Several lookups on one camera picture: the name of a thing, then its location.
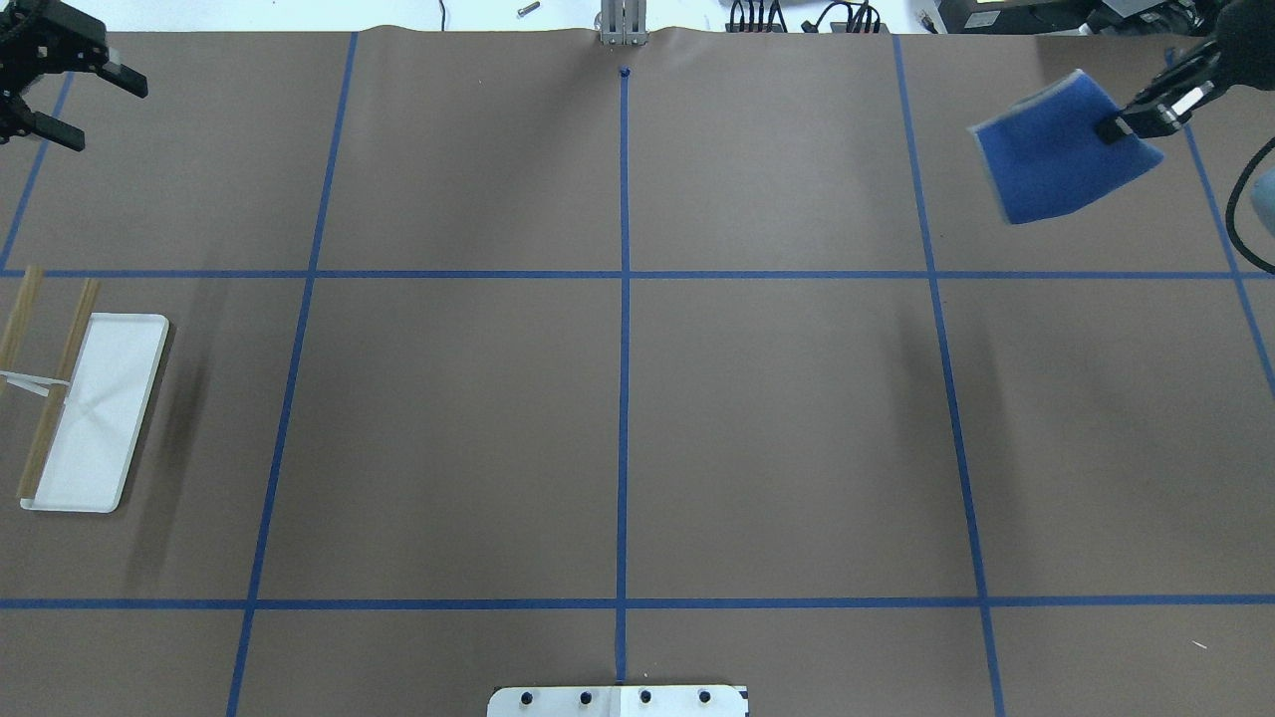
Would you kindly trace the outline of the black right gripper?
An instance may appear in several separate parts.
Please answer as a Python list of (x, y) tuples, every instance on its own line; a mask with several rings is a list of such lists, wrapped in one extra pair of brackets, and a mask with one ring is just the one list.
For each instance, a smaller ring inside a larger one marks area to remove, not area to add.
[(1125, 108), (1096, 122), (1102, 142), (1125, 137), (1170, 137), (1193, 110), (1235, 87), (1274, 88), (1274, 3), (1233, 1), (1218, 14), (1214, 32), (1167, 70), (1167, 85), (1148, 88)]

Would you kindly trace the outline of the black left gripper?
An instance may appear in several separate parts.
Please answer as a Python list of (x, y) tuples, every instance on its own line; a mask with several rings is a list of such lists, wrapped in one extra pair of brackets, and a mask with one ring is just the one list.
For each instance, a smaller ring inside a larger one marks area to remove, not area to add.
[(1, 32), (3, 142), (37, 137), (69, 151), (84, 151), (82, 128), (29, 108), (26, 92), (45, 77), (91, 73), (145, 100), (147, 77), (110, 59), (108, 29), (96, 17), (64, 1), (6, 3)]

